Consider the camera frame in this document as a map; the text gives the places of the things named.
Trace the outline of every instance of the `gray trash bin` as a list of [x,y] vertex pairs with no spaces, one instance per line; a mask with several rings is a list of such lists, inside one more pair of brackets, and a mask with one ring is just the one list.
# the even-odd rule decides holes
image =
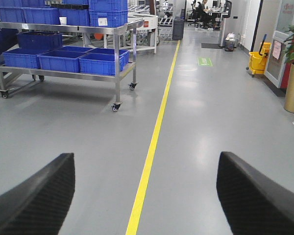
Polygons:
[[172,39],[173,40],[182,40],[184,33],[184,20],[181,18],[175,18],[173,22],[173,33]]

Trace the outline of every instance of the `glass door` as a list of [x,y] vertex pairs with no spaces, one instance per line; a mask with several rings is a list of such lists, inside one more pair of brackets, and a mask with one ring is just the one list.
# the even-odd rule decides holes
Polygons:
[[294,0],[281,0],[265,70],[266,77],[278,88],[281,87],[284,74],[286,60],[284,49],[287,46],[284,41],[289,36],[286,31],[290,24],[294,24]]

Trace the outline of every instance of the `mop handle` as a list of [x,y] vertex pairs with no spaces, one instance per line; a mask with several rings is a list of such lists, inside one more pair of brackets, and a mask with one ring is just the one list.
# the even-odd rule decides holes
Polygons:
[[265,35],[264,35],[264,38],[263,38],[263,42],[261,43],[261,46],[260,46],[260,48],[259,48],[259,55],[261,55],[261,56],[263,56],[263,55],[262,55],[262,53],[260,53],[260,52],[261,52],[261,50],[262,50],[262,48],[263,48],[263,46],[264,46],[264,42],[265,42],[266,38],[267,38],[267,35],[265,34]]

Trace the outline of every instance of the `metal shelf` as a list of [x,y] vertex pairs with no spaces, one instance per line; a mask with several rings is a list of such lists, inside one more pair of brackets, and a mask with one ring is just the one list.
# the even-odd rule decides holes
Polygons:
[[57,31],[57,32],[75,32],[75,33],[101,33],[101,34],[116,34],[123,35],[126,31],[141,27],[144,20],[138,20],[131,23],[126,23],[117,28],[104,27],[87,27],[87,26],[71,26],[71,25],[53,25],[53,24],[35,24],[35,23],[7,23],[0,22],[0,28],[16,28],[27,30],[40,31]]
[[[129,72],[135,67],[134,62],[130,62],[124,67],[124,70],[120,72],[120,81],[128,75]],[[0,67],[1,72],[11,72],[11,73],[21,73],[21,74],[31,74],[40,76],[52,76],[52,77],[65,77],[73,79],[91,80],[91,81],[101,81],[101,82],[116,82],[117,78],[115,76],[99,75],[99,74],[89,74],[89,73],[76,73],[76,72],[62,72],[53,70],[37,70],[37,69],[27,69],[19,67]]]
[[[83,33],[84,35],[89,33],[101,33],[104,35],[113,35],[114,39],[114,49],[115,49],[115,76],[106,76],[98,74],[86,74],[86,73],[72,73],[72,72],[62,72],[62,71],[50,71],[50,70],[37,70],[37,69],[27,69],[27,68],[17,68],[17,67],[6,67],[0,66],[0,93],[2,97],[7,98],[9,88],[8,86],[14,82],[22,74],[31,74],[33,78],[36,75],[39,76],[40,80],[44,80],[44,76],[55,76],[55,77],[65,77],[74,79],[84,79],[92,81],[105,81],[115,83],[116,91],[116,101],[113,104],[113,111],[118,111],[121,105],[121,95],[120,95],[120,81],[133,71],[133,81],[130,84],[130,89],[135,89],[137,85],[136,81],[136,34],[137,29],[144,25],[144,20],[140,19],[130,23],[126,23],[123,26],[117,28],[103,28],[103,27],[86,27],[86,26],[70,26],[70,25],[51,25],[51,24],[33,24],[33,23],[6,23],[0,22],[0,28],[15,28],[24,30],[39,30],[39,31],[55,31],[55,32],[75,32]],[[133,62],[130,62],[124,67],[123,71],[120,71],[120,60],[119,60],[119,40],[120,36],[125,34],[125,32],[130,31],[133,38]]]

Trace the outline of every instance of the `trash can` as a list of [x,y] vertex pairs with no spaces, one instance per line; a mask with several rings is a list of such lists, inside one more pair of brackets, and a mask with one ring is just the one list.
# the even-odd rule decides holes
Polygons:
[[225,40],[224,41],[224,50],[225,51],[234,51],[235,40]]
[[184,33],[184,20],[180,17],[176,17],[173,21],[173,40],[182,40]]

